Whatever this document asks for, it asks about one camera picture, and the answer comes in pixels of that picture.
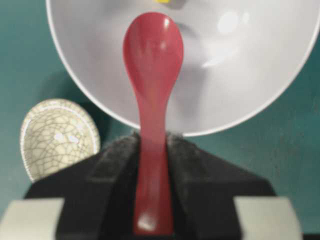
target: white bowl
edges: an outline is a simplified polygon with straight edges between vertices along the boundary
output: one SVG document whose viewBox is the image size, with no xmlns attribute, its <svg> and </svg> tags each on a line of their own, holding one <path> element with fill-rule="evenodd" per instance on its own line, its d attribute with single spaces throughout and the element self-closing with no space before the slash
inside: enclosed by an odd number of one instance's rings
<svg viewBox="0 0 320 240">
<path fill-rule="evenodd" d="M 319 31 L 319 0 L 47 0 L 57 51 L 79 88 L 102 110 L 138 128 L 122 58 L 131 21 L 161 12 L 180 27 L 184 62 L 166 128 L 221 131 L 272 103 L 306 62 Z"/>
</svg>

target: plastic spoon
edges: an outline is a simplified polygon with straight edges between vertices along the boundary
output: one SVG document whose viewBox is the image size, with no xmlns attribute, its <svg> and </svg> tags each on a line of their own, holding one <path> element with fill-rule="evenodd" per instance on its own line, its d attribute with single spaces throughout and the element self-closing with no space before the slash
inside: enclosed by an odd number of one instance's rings
<svg viewBox="0 0 320 240">
<path fill-rule="evenodd" d="M 173 233 L 165 117 L 183 55 L 179 28 L 164 14 L 142 14 L 126 32 L 123 59 L 138 103 L 141 127 L 133 219 L 137 235 Z"/>
</svg>

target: white block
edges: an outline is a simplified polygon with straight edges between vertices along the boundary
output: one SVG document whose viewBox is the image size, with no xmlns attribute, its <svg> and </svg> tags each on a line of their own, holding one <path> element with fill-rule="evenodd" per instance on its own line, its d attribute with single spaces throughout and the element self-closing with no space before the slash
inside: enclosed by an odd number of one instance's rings
<svg viewBox="0 0 320 240">
<path fill-rule="evenodd" d="M 302 240 L 295 211 L 286 197 L 236 196 L 242 240 Z"/>
<path fill-rule="evenodd" d="M 0 223 L 0 240 L 54 240 L 63 198 L 14 200 Z"/>
</svg>

